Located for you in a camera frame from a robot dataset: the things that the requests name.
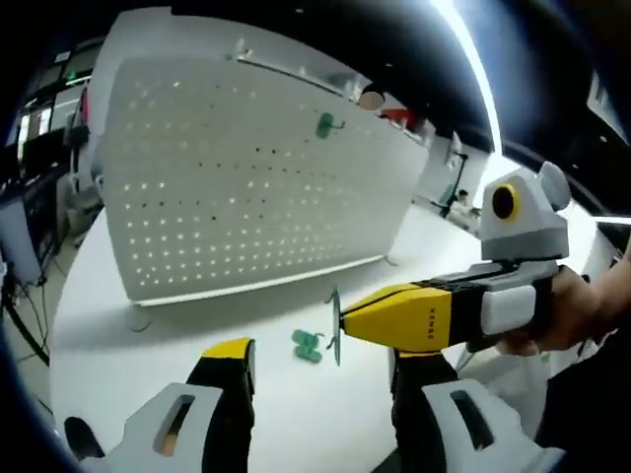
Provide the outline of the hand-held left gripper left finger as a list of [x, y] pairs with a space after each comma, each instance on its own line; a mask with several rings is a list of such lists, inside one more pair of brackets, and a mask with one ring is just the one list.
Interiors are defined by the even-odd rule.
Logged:
[[186, 382], [163, 388], [129, 416], [108, 453], [85, 454], [85, 472], [246, 472], [254, 426], [255, 342], [219, 342]]

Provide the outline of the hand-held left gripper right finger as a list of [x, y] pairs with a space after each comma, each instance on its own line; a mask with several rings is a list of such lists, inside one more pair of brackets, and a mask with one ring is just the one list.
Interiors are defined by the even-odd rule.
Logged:
[[442, 353], [390, 353], [391, 420], [404, 472], [555, 472], [536, 440], [546, 398], [538, 359], [498, 357], [462, 377]]

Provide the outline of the person's right hand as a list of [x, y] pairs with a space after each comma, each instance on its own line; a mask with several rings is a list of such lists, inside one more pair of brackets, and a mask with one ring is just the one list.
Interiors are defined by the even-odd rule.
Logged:
[[534, 356], [565, 351], [616, 329], [630, 314], [630, 260], [623, 258], [598, 281], [589, 284], [564, 267], [553, 279], [551, 325], [531, 337], [523, 330], [504, 335], [499, 350], [508, 355]]

